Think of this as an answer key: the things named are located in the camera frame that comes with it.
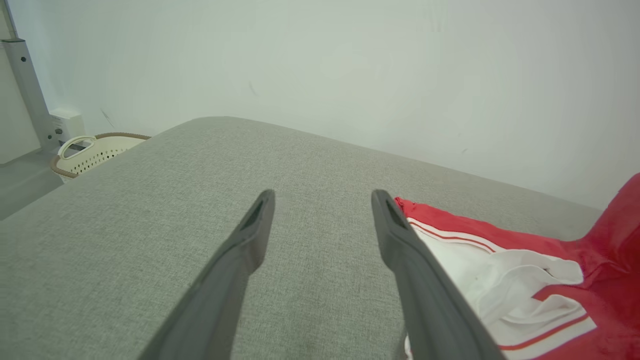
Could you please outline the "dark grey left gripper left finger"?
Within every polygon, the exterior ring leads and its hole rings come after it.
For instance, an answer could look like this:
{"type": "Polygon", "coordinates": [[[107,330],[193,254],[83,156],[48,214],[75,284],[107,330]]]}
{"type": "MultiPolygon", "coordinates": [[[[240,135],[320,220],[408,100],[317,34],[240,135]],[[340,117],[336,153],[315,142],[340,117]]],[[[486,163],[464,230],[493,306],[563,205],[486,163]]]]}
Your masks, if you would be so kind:
{"type": "Polygon", "coordinates": [[[228,360],[250,276],[264,262],[275,213],[266,189],[163,321],[141,360],[228,360]]]}

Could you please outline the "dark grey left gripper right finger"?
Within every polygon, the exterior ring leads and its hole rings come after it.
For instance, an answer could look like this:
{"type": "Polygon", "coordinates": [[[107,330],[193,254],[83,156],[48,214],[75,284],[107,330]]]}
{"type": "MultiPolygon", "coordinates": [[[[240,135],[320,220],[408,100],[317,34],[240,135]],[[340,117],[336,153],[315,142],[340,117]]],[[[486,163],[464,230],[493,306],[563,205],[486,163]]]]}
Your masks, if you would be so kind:
{"type": "Polygon", "coordinates": [[[393,272],[415,360],[505,356],[387,191],[371,193],[381,259],[393,272]]]}

